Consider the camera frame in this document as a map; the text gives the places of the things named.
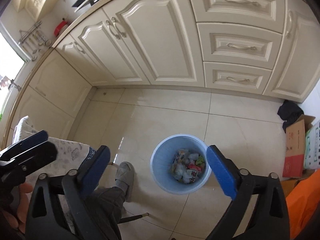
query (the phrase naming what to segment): drawer handle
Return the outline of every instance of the drawer handle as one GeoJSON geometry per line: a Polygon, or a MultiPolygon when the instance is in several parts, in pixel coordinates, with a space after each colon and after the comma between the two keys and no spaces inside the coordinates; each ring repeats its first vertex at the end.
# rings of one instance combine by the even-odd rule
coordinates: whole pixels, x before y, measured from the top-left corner
{"type": "Polygon", "coordinates": [[[114,34],[114,33],[112,32],[112,30],[110,29],[110,22],[109,22],[109,21],[106,21],[106,24],[107,24],[107,28],[108,28],[108,30],[110,31],[110,33],[111,33],[113,36],[115,36],[117,40],[119,40],[119,39],[120,39],[119,35],[118,35],[118,34],[114,34]]]}
{"type": "Polygon", "coordinates": [[[38,87],[36,87],[36,90],[41,94],[43,95],[44,97],[46,97],[47,95],[45,93],[43,93],[38,87]]]}
{"type": "Polygon", "coordinates": [[[122,36],[123,38],[125,38],[125,37],[126,37],[125,33],[122,33],[122,32],[118,29],[118,27],[117,27],[117,25],[116,25],[116,22],[117,22],[116,18],[112,17],[112,18],[111,18],[111,21],[113,22],[114,28],[121,34],[121,36],[122,36]]]}
{"type": "Polygon", "coordinates": [[[79,52],[81,52],[82,54],[85,54],[85,51],[81,48],[81,46],[76,41],[75,41],[75,47],[79,52]]]}
{"type": "Polygon", "coordinates": [[[252,2],[248,0],[225,0],[226,2],[236,2],[236,3],[244,3],[244,4],[251,4],[253,6],[261,7],[261,4],[258,2],[252,2]]]}
{"type": "Polygon", "coordinates": [[[250,81],[250,79],[248,79],[248,78],[245,78],[245,79],[242,79],[242,80],[237,80],[237,79],[235,79],[233,77],[226,77],[226,79],[234,81],[234,82],[249,82],[250,81]]]}
{"type": "Polygon", "coordinates": [[[257,49],[257,47],[255,47],[255,46],[252,46],[252,47],[242,47],[242,46],[234,45],[234,44],[232,44],[232,43],[228,43],[227,46],[230,47],[230,48],[235,48],[235,49],[251,49],[251,50],[256,50],[256,49],[257,49]]]}
{"type": "Polygon", "coordinates": [[[291,30],[292,30],[292,18],[293,18],[293,15],[292,15],[292,11],[291,10],[289,10],[289,29],[288,29],[288,31],[286,32],[286,34],[285,34],[285,36],[287,37],[287,38],[290,38],[290,36],[291,36],[291,30]]]}

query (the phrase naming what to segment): pants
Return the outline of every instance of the pants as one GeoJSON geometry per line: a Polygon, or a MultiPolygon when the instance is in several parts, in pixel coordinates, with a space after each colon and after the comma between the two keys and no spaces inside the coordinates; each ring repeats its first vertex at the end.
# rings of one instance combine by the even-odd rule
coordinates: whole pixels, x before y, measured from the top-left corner
{"type": "Polygon", "coordinates": [[[124,200],[124,192],[118,187],[98,188],[84,200],[90,216],[108,240],[121,240],[118,222],[124,200]]]}

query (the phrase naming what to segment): slipper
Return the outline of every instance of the slipper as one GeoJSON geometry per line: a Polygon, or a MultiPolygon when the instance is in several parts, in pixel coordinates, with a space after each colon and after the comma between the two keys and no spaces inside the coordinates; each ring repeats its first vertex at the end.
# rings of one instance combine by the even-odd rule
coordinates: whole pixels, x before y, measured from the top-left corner
{"type": "Polygon", "coordinates": [[[116,173],[116,180],[120,180],[128,185],[127,192],[125,192],[125,201],[131,201],[131,194],[133,188],[134,168],[129,162],[122,162],[116,173]]]}

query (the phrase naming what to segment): trash can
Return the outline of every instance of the trash can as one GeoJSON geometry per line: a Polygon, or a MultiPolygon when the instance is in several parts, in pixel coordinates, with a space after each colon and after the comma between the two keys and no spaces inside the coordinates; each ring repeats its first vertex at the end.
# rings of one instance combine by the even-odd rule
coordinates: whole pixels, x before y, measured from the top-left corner
{"type": "Polygon", "coordinates": [[[153,151],[150,170],[154,181],[164,191],[175,195],[184,195],[201,188],[209,179],[211,168],[206,159],[207,145],[199,138],[189,134],[176,134],[164,139],[153,151]],[[187,149],[202,155],[205,160],[205,170],[194,183],[178,182],[170,169],[179,149],[187,149]]]}

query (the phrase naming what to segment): finger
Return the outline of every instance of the finger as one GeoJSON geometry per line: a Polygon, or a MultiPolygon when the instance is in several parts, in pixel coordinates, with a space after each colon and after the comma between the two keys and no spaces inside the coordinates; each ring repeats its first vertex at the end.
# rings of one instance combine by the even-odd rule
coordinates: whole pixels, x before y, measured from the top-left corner
{"type": "Polygon", "coordinates": [[[20,189],[20,192],[22,193],[30,193],[33,191],[33,187],[28,184],[28,183],[22,183],[20,186],[19,186],[19,189],[20,189]]]}
{"type": "Polygon", "coordinates": [[[25,234],[26,232],[26,224],[25,223],[19,223],[19,230],[25,234]]]}
{"type": "Polygon", "coordinates": [[[2,214],[12,228],[17,228],[19,226],[18,220],[9,212],[2,210],[2,214]]]}
{"type": "Polygon", "coordinates": [[[20,204],[17,208],[17,217],[22,223],[26,222],[28,208],[29,208],[29,200],[27,195],[24,193],[20,193],[20,204]]]}

